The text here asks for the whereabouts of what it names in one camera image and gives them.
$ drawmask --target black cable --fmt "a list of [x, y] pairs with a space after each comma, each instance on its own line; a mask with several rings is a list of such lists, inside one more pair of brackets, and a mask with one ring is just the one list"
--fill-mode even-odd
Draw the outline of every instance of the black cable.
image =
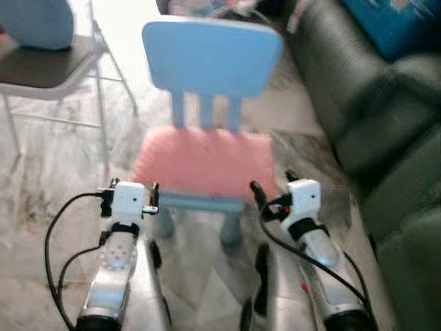
[[337, 281], [339, 281], [341, 284], [343, 284], [344, 286], [346, 286], [349, 290], [351, 290], [351, 292], [353, 292], [363, 303], [363, 305], [367, 308], [368, 307], [368, 303], [366, 298], [360, 293], [360, 291], [358, 291], [356, 288], [354, 288], [350, 283], [348, 283], [347, 281], [345, 281], [342, 277], [340, 277], [338, 274], [336, 274], [334, 271], [332, 271], [331, 269], [329, 269], [327, 266], [321, 264], [320, 262], [318, 262], [317, 260], [313, 259], [312, 257], [310, 257], [309, 255], [305, 254], [304, 252], [302, 252], [301, 250], [298, 250], [286, 243], [284, 243], [283, 241], [277, 239], [265, 226], [265, 219], [262, 216], [262, 212], [260, 213], [260, 219], [259, 219], [259, 224], [260, 227], [262, 228], [262, 231], [277, 245], [279, 245], [281, 248], [284, 248], [285, 250], [288, 250], [289, 252], [297, 255], [298, 257], [310, 262], [311, 264], [315, 265], [317, 268], [320, 268], [321, 270], [323, 270], [324, 272], [326, 272], [327, 274], [329, 274], [330, 276], [332, 276], [334, 279], [336, 279]]
[[89, 252], [93, 252], [94, 250], [98, 250], [99, 248], [101, 248], [101, 245], [98, 245], [96, 247], [92, 247], [92, 248], [88, 248], [87, 250], [82, 250], [80, 252], [77, 252], [75, 254], [73, 254], [67, 261], [66, 263], [64, 263], [63, 269], [61, 269], [61, 273], [60, 273], [60, 277], [58, 280], [58, 289], [57, 289], [57, 297], [58, 297], [58, 302], [60, 304], [61, 307], [63, 307], [64, 309], [64, 305], [63, 305], [63, 284], [64, 284], [64, 276], [66, 274], [66, 271], [69, 268], [69, 265], [73, 262], [73, 260], [75, 260], [77, 257], [85, 254], [85, 253], [89, 253]]
[[347, 254], [346, 252], [344, 252], [346, 259], [350, 262], [350, 264], [352, 265], [353, 269], [355, 270], [358, 280], [360, 281], [361, 287], [363, 289], [363, 294], [365, 296], [366, 302], [367, 304], [365, 305], [367, 313], [369, 314], [373, 327], [375, 330], [378, 330], [378, 325], [377, 322], [375, 320], [375, 316], [373, 315], [373, 309], [372, 309], [372, 302], [371, 302], [371, 298], [369, 296], [369, 291], [367, 289], [366, 283], [365, 283], [365, 278], [363, 277], [360, 268], [358, 267], [358, 265], [355, 263], [355, 261], [351, 258], [351, 256], [349, 254]]
[[54, 229], [54, 226], [57, 224], [57, 221], [59, 220], [60, 216], [64, 213], [65, 209], [75, 200], [82, 198], [82, 197], [100, 197], [101, 193], [83, 193], [76, 195], [75, 197], [71, 198], [68, 202], [64, 204], [64, 206], [58, 211], [58, 213], [55, 215], [53, 220], [50, 222], [48, 231], [46, 232], [46, 236], [44, 239], [44, 264], [45, 264], [45, 271], [46, 271], [46, 277], [48, 278], [48, 285], [50, 294], [52, 295], [52, 298], [54, 299], [55, 305], [57, 306], [61, 317], [64, 320], [64, 323], [68, 327], [69, 331], [74, 331], [74, 326], [72, 322], [69, 320], [68, 315], [66, 314], [66, 311], [64, 310], [63, 306], [60, 305], [57, 295], [57, 290], [55, 288], [54, 284], [54, 278], [52, 276], [52, 268], [50, 266], [50, 253], [49, 253], [49, 242], [50, 242], [50, 235], [52, 234], [52, 231]]

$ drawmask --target red marking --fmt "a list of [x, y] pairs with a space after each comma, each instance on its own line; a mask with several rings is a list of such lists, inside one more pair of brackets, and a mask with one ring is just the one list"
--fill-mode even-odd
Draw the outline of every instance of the red marking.
[[304, 290], [307, 294], [309, 294], [309, 288], [305, 284], [302, 284], [301, 287], [302, 290]]

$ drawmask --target green leather sofa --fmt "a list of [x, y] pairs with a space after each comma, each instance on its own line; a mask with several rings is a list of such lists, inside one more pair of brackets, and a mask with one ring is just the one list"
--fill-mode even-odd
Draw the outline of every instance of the green leather sofa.
[[338, 0], [311, 0], [286, 38], [358, 194], [400, 329], [441, 330], [441, 53], [386, 62]]

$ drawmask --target blue cushion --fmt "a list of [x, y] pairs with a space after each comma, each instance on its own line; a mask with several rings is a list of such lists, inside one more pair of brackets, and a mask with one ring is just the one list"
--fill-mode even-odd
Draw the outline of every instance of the blue cushion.
[[441, 0], [341, 1], [390, 61], [441, 45]]
[[22, 46], [46, 50], [69, 47], [74, 34], [66, 0], [0, 0], [0, 24]]

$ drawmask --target marble floor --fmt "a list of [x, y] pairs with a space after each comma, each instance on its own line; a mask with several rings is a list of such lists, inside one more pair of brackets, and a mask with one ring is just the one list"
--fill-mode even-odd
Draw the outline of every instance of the marble floor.
[[[152, 85], [141, 43], [143, 25], [157, 19], [158, 12], [154, 1], [126, 0], [124, 6], [118, 1], [94, 3], [98, 22], [139, 106], [139, 116], [134, 117], [123, 89], [112, 82], [104, 84], [110, 176], [126, 179], [145, 135], [170, 124], [169, 99]], [[80, 1], [72, 7], [77, 30], [87, 33], [86, 7]], [[107, 75], [114, 75], [108, 59], [101, 67]], [[186, 104], [187, 122], [197, 125], [197, 98], [188, 96]], [[12, 99], [12, 107], [57, 112], [55, 103], [26, 99]], [[223, 126], [225, 109], [225, 100], [217, 99], [218, 127]], [[64, 330], [46, 287], [43, 238], [51, 217], [67, 199], [107, 181], [103, 178], [99, 133], [16, 119], [23, 156], [14, 163], [3, 106], [0, 110], [0, 331]], [[67, 98], [58, 115], [97, 120], [92, 82], [86, 81]], [[381, 330], [394, 330], [389, 301], [357, 206], [287, 50], [266, 91], [245, 102], [241, 129], [272, 136], [275, 176], [281, 188], [287, 168], [322, 183], [322, 220], [365, 273]], [[158, 244], [163, 256], [159, 276], [175, 330], [238, 330], [241, 306], [258, 285], [253, 264], [258, 243], [264, 238], [257, 228], [255, 207], [247, 205], [241, 219], [243, 241], [232, 247], [219, 243], [221, 215], [178, 211], [173, 216], [175, 235], [158, 240]], [[96, 243], [101, 227], [99, 204], [93, 200], [78, 202], [61, 221], [51, 247], [55, 274], [73, 252]], [[87, 255], [68, 272], [65, 305], [72, 319], [78, 314], [85, 282], [94, 274], [95, 263], [96, 255]], [[131, 331], [145, 329], [131, 324], [135, 325]]]

